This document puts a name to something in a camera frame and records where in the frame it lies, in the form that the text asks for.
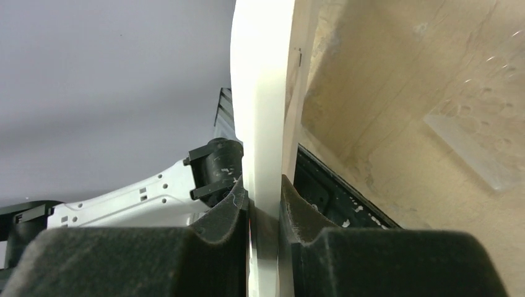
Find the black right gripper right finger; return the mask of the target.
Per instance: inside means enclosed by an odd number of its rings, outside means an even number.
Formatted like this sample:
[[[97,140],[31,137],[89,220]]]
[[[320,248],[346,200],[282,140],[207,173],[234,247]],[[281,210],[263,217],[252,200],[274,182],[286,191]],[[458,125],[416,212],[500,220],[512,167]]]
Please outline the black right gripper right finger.
[[[282,296],[506,296],[488,253],[455,231],[343,228],[282,177]]]

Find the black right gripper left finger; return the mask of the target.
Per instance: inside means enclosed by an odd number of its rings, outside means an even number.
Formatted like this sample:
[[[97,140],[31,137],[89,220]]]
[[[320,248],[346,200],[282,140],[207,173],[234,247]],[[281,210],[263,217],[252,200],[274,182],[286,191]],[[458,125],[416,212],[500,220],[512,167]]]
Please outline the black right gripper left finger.
[[[248,194],[185,227],[54,228],[26,248],[3,296],[246,296]]]

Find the white plastic bin lid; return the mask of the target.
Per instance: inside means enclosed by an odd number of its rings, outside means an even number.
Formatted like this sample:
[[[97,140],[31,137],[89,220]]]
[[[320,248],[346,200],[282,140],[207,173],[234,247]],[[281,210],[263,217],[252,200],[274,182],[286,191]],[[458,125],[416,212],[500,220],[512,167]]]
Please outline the white plastic bin lid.
[[[293,1],[237,1],[233,15],[230,76],[249,196],[250,296],[279,295],[279,204],[293,9]]]

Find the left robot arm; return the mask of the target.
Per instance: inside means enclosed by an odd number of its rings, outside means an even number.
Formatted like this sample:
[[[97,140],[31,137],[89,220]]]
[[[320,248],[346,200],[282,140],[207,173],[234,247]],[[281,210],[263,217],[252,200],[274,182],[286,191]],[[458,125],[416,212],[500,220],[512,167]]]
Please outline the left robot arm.
[[[1,280],[40,232],[58,227],[188,226],[221,202],[241,176],[242,145],[210,140],[163,172],[101,196],[71,203],[55,200],[1,207]]]

